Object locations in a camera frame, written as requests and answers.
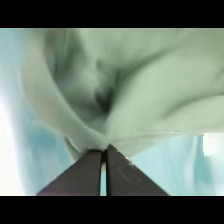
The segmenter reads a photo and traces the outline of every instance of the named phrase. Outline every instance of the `pale green garment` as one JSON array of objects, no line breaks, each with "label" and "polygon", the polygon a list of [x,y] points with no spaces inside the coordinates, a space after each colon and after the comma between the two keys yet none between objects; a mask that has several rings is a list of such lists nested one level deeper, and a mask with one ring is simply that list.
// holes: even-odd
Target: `pale green garment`
[{"label": "pale green garment", "polygon": [[224,129],[224,29],[35,32],[22,86],[73,158],[113,144],[125,156],[181,134]]}]

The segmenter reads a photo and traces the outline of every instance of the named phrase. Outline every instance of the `white bright area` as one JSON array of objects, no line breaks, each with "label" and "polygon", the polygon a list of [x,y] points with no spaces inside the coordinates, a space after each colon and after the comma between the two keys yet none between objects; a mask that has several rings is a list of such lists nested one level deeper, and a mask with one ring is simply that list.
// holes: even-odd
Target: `white bright area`
[{"label": "white bright area", "polygon": [[0,196],[23,196],[8,109],[0,102]]}]

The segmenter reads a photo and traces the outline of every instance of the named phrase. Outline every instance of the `green cloth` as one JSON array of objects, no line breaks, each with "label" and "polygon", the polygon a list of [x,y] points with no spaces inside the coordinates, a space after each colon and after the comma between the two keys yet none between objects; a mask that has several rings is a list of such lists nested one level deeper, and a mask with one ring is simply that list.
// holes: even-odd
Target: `green cloth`
[{"label": "green cloth", "polygon": [[74,159],[223,132],[224,29],[47,29],[27,49],[24,92]]}]

